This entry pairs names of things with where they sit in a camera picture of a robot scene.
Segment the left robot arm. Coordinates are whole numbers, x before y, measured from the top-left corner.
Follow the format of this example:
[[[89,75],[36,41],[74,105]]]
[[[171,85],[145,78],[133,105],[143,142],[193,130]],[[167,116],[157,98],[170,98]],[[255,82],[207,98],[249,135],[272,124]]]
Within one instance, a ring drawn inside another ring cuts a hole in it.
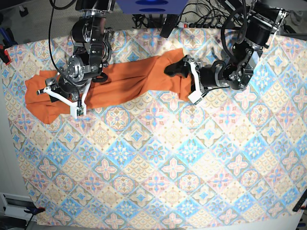
[[[164,73],[169,77],[191,75],[194,81],[192,92],[205,96],[215,89],[230,88],[243,90],[254,73],[264,48],[268,48],[271,34],[276,34],[287,15],[287,10],[273,7],[261,0],[246,1],[223,0],[221,4],[230,13],[221,28],[221,42],[229,61],[215,61],[203,67],[191,56],[184,56],[179,62],[167,66]],[[243,23],[237,41],[231,49],[226,44],[226,28],[233,19]]]

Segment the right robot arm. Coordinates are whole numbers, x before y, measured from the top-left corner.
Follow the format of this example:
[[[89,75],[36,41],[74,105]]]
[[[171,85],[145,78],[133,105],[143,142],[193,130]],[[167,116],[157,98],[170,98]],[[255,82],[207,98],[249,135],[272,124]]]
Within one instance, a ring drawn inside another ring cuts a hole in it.
[[[38,94],[47,93],[52,102],[71,98],[81,102],[85,88],[94,83],[107,81],[103,69],[108,67],[111,58],[109,35],[110,27],[105,27],[106,13],[114,9],[113,0],[72,0],[65,6],[57,6],[50,1],[53,10],[65,10],[72,5],[82,12],[82,17],[71,29],[74,44],[73,55],[69,57],[67,67],[56,68],[57,76],[45,81],[46,87]]]

